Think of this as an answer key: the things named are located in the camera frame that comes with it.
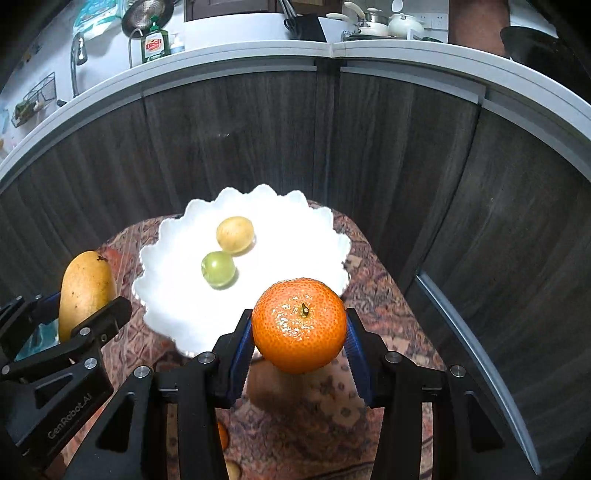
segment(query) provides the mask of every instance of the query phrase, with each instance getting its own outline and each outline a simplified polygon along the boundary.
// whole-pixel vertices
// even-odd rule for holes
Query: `white kettle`
[[[402,0],[393,0],[392,12],[394,15],[390,17],[388,23],[388,34],[394,38],[409,38],[408,34],[412,30],[413,36],[410,39],[423,38],[425,36],[425,29],[421,22],[412,15],[405,15],[401,12]]]

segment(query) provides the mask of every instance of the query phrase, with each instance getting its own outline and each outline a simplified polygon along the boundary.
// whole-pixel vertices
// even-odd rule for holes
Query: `orange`
[[[220,442],[222,442],[222,450],[225,450],[228,448],[228,444],[230,443],[230,438],[228,436],[228,431],[226,430],[226,427],[224,426],[224,424],[219,421],[217,423],[217,431],[220,434]]]
[[[347,317],[339,296],[310,278],[281,281],[252,311],[252,334],[262,356],[289,374],[311,372],[335,358]]]

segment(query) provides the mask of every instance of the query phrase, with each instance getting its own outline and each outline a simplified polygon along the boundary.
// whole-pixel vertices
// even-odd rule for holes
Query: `mango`
[[[79,323],[114,300],[115,279],[109,261],[97,252],[83,252],[70,262],[61,282],[60,342]]]
[[[240,480],[242,471],[237,463],[232,462],[231,460],[226,460],[226,470],[228,470],[228,478],[230,480]]]

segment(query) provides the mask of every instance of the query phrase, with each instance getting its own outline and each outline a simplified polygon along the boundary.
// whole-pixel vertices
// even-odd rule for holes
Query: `white bowl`
[[[218,290],[203,278],[201,261],[221,250],[217,226],[236,215],[251,220],[255,243],[234,257],[235,282]],[[233,332],[242,312],[275,282],[314,278],[341,295],[350,249],[349,237],[333,229],[332,211],[311,208],[299,190],[281,196],[268,185],[244,194],[228,187],[213,202],[192,200],[184,216],[162,222],[158,241],[139,252],[144,273],[132,292],[146,307],[146,324],[193,357]]]

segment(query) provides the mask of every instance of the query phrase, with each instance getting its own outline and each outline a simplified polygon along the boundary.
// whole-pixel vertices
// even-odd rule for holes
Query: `countertop edge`
[[[219,61],[257,57],[356,58],[400,61],[443,69],[507,88],[554,112],[591,141],[591,105],[549,77],[503,57],[450,44],[413,40],[318,43],[261,40],[185,51],[126,70],[83,92],[37,125],[0,163],[0,182],[43,139],[84,110],[167,73]]]

